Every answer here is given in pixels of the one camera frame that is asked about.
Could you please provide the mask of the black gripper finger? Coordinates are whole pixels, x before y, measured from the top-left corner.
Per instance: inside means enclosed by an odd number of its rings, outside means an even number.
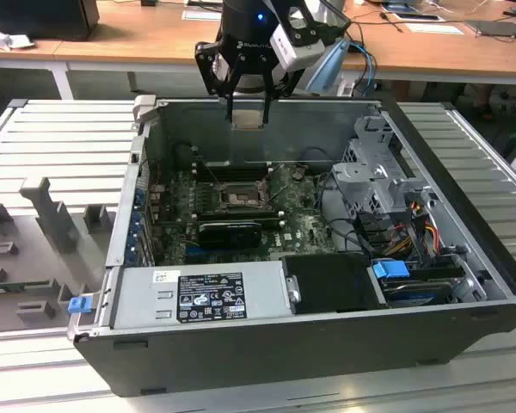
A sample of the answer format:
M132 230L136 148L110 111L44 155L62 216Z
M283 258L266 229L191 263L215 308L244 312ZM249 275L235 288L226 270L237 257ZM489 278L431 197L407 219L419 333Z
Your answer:
M223 80L213 70L214 63L217 57L222 57L223 50L223 41L215 41L213 43L198 42L195 45L194 57L208 94L226 100L225 119L231 123L234 102L233 93L237 86L237 68L228 66Z
M273 82L273 73L266 71L262 75L265 90L265 99L262 111L262 124L266 125L269 121L269 110L271 103L281 97L288 97L295 90L300 78L303 76L304 70L287 72L281 79L280 83Z

